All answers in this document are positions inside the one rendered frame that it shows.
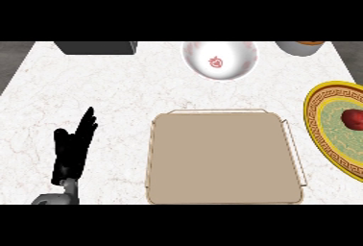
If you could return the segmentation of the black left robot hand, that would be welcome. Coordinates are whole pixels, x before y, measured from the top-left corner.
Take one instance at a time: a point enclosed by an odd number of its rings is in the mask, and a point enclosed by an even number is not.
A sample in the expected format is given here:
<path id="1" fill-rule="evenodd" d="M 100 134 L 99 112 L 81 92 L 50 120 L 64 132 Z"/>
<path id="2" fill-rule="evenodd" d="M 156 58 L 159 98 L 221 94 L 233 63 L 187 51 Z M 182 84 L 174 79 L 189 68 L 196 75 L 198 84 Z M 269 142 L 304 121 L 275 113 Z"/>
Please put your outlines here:
<path id="1" fill-rule="evenodd" d="M 74 134 L 62 128 L 55 130 L 55 170 L 52 184 L 83 176 L 93 133 L 97 128 L 93 108 L 89 108 Z"/>

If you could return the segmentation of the beige tray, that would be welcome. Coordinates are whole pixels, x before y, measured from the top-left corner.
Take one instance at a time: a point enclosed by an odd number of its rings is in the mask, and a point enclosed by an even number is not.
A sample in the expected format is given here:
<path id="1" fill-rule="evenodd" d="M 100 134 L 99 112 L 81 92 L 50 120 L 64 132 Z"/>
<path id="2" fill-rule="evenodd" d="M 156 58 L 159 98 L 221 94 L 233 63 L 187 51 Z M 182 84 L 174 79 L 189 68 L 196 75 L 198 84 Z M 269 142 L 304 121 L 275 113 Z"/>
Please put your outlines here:
<path id="1" fill-rule="evenodd" d="M 272 112 L 171 112 L 152 122 L 146 197 L 154 204 L 295 204 L 303 182 Z"/>

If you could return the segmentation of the yellow patterned plate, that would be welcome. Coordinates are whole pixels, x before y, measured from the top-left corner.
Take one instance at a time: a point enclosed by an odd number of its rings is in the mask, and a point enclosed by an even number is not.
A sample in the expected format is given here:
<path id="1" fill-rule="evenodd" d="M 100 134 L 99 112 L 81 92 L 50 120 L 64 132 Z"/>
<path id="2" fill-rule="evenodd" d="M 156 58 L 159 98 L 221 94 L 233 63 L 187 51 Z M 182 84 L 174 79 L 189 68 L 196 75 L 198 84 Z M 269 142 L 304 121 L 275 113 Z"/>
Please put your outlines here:
<path id="1" fill-rule="evenodd" d="M 363 131 L 345 126 L 345 110 L 363 111 L 363 86 L 341 81 L 319 84 L 304 102 L 308 135 L 326 159 L 363 183 Z"/>

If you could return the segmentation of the red bell pepper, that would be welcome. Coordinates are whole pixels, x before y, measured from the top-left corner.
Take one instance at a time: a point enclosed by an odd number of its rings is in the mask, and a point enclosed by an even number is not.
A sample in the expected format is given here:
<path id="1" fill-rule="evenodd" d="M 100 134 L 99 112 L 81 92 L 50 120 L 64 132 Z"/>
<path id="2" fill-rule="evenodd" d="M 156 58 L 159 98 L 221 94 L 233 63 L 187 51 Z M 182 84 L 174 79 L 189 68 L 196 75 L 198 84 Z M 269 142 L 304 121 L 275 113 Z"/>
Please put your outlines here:
<path id="1" fill-rule="evenodd" d="M 345 126 L 354 131 L 363 131 L 363 111 L 345 110 L 341 116 Z"/>

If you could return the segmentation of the dark grey box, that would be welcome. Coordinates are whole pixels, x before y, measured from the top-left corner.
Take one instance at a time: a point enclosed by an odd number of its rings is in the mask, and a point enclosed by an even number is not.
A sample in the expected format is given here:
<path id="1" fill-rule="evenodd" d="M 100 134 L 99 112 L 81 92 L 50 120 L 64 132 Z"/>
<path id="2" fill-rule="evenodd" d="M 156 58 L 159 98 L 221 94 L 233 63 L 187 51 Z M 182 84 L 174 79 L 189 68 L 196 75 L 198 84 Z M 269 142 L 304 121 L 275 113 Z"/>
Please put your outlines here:
<path id="1" fill-rule="evenodd" d="M 56 41 L 55 45 L 66 55 L 133 55 L 136 41 Z"/>

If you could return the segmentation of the white bowl with red print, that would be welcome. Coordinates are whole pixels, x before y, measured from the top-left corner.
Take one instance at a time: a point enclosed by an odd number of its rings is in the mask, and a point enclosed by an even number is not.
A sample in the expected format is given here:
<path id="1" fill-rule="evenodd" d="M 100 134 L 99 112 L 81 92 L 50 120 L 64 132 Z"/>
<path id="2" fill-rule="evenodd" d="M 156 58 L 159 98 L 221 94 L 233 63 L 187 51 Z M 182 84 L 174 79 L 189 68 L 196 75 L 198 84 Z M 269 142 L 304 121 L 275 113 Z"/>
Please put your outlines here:
<path id="1" fill-rule="evenodd" d="M 205 79 L 233 81 L 245 77 L 258 63 L 260 51 L 252 41 L 186 41 L 182 58 Z"/>

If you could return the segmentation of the grey pot with orange contents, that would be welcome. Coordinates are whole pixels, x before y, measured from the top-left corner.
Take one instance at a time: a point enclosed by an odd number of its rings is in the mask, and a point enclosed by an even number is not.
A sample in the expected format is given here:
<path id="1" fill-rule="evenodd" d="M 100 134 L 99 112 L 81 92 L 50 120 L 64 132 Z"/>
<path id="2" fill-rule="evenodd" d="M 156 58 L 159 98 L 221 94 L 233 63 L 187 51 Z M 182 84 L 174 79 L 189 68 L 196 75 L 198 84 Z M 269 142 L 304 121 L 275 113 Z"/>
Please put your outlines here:
<path id="1" fill-rule="evenodd" d="M 307 57 L 313 55 L 322 45 L 323 41 L 277 41 L 276 45 L 282 51 L 292 56 Z"/>

